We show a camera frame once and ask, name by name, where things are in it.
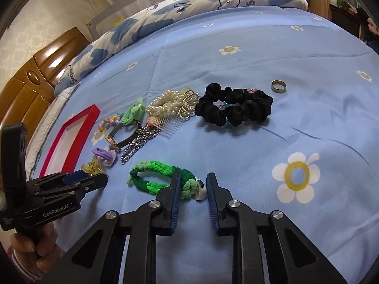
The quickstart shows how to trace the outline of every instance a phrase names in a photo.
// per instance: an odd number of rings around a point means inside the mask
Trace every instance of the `silver bolt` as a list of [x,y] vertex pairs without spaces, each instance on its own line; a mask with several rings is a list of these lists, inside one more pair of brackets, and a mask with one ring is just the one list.
[[114,212],[114,211],[108,211],[108,212],[105,214],[105,217],[106,217],[108,220],[113,220],[114,218],[117,217],[117,214],[116,214],[116,212]]
[[230,207],[236,208],[236,207],[238,207],[241,203],[240,203],[239,201],[237,201],[237,200],[230,200],[228,204],[229,204]]
[[149,206],[150,206],[151,208],[158,208],[160,205],[161,205],[161,202],[160,202],[160,201],[157,201],[157,200],[151,201],[151,202],[149,203]]
[[272,216],[275,218],[275,219],[281,219],[283,218],[284,214],[283,212],[281,212],[280,210],[274,210],[272,212]]

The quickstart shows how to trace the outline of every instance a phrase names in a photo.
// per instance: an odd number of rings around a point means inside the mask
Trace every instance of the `silver chain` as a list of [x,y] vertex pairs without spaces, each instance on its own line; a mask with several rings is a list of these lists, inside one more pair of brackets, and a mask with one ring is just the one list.
[[122,164],[125,164],[129,159],[142,147],[146,144],[147,141],[155,138],[161,130],[156,127],[150,127],[146,125],[137,129],[136,138],[129,143],[129,145],[124,149],[120,160]]

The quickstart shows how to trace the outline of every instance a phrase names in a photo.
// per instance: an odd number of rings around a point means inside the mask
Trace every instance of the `pearl bracelet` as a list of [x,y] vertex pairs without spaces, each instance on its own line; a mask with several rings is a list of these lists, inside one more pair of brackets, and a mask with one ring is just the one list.
[[167,117],[177,114],[183,105],[182,102],[182,93],[168,90],[149,104],[146,108],[146,112],[150,116],[155,116],[158,118]]

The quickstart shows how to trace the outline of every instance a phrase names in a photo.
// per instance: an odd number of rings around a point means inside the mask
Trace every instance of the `cartoon print on blanket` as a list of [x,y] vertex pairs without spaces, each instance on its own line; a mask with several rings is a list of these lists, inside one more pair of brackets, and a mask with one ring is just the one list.
[[306,0],[165,0],[150,6],[118,24],[73,58],[56,85],[54,96],[77,84],[124,48],[170,24],[219,9],[268,5],[308,9]]

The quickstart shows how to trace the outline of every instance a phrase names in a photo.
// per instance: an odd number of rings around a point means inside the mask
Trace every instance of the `person's sleeve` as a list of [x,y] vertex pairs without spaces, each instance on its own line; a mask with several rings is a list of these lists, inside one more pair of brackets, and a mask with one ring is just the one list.
[[15,266],[15,268],[18,270],[18,272],[20,273],[21,277],[25,280],[25,282],[27,284],[35,284],[35,283],[38,283],[41,280],[40,277],[35,276],[34,274],[32,274],[30,271],[28,271],[27,269],[25,269],[22,266],[22,264],[17,259],[17,256],[16,256],[16,254],[15,254],[14,249],[12,248],[12,246],[9,247],[9,249],[7,251],[7,254],[8,254],[8,257],[11,260],[12,264]]

